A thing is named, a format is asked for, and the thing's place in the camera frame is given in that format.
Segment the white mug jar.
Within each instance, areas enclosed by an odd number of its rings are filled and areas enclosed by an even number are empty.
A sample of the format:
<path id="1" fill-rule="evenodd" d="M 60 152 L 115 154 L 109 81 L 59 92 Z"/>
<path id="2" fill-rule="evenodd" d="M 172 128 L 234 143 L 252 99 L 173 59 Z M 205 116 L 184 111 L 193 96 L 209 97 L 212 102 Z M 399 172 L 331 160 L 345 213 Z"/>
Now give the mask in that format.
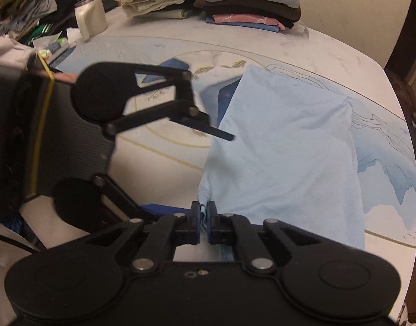
<path id="1" fill-rule="evenodd" d="M 76 3 L 75 18 L 83 40 L 89 40 L 107 28 L 102 0 L 82 0 Z"/>

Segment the pink folded garment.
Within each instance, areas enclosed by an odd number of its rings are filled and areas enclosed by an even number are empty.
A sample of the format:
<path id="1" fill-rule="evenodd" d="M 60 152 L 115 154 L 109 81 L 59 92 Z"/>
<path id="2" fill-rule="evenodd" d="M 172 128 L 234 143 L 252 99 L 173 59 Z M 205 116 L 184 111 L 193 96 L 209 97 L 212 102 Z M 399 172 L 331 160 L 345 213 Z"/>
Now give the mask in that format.
<path id="1" fill-rule="evenodd" d="M 278 21 L 275 18 L 268 18 L 263 17 L 260 15 L 251 15 L 251 14 L 217 14 L 213 15 L 212 17 L 215 22 L 251 22 L 251 23 L 258 23 L 258 24 L 266 24 L 271 26 L 278 26 L 284 30 L 287 28 L 283 25 L 282 22 Z"/>

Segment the light blue printed t-shirt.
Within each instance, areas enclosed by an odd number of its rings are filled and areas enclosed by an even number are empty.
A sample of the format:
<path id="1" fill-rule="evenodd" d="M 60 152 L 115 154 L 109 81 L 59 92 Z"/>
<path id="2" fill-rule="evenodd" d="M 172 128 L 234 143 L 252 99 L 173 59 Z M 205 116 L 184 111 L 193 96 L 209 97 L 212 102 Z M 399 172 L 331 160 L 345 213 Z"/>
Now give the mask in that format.
<path id="1" fill-rule="evenodd" d="M 362 249 L 365 218 L 347 96 L 251 66 L 237 85 L 198 189 L 202 205 L 278 219 Z"/>

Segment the brown folded garment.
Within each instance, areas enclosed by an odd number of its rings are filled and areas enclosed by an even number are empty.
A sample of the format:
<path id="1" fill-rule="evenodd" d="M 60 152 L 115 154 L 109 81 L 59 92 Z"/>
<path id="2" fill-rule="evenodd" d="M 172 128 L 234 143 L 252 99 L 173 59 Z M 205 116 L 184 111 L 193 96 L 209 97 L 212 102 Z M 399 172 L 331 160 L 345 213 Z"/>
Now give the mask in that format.
<path id="1" fill-rule="evenodd" d="M 285 4 L 268 2 L 265 0 L 225 0 L 220 2 L 207 2 L 196 0 L 195 7 L 202 8 L 209 15 L 215 14 L 254 14 L 269 18 L 297 22 L 301 18 L 301 8 L 288 7 Z"/>

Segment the blue folded garment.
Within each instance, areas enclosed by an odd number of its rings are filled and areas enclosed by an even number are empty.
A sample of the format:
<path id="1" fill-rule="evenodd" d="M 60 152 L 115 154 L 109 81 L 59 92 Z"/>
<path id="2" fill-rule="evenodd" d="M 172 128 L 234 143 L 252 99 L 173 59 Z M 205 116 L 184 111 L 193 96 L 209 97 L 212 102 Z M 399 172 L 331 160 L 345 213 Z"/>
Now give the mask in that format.
<path id="1" fill-rule="evenodd" d="M 278 26 L 271 26 L 266 24 L 258 24 L 258 23 L 251 23 L 251 22 L 215 22 L 213 18 L 206 18 L 206 22 L 208 24 L 216 24 L 216 25 L 223 25 L 223 26 L 234 26 L 234 27 L 245 27 L 251 28 L 256 30 L 266 30 L 270 32 L 282 32 L 283 29 Z"/>

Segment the unfolded dark clothes pile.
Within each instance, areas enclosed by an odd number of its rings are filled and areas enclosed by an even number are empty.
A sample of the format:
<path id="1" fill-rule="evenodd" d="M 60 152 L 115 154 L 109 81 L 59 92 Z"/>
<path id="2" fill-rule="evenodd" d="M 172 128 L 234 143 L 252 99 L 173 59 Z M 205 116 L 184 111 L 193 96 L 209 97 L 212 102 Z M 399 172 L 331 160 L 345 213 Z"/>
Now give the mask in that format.
<path id="1" fill-rule="evenodd" d="M 63 35 L 74 27 L 80 0 L 0 0 L 0 36 L 24 45 L 49 35 Z"/>

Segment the black folded garment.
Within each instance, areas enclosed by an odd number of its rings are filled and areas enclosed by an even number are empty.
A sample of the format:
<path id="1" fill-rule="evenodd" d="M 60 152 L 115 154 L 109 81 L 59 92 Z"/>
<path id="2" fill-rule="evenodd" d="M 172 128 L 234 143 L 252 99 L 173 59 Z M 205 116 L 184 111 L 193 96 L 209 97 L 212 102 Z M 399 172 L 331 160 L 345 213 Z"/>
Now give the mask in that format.
<path id="1" fill-rule="evenodd" d="M 270 12 L 258 8 L 239 6 L 204 7 L 205 14 L 215 24 L 262 24 L 278 27 L 280 30 L 292 29 L 301 18 L 300 8 L 286 8 Z"/>

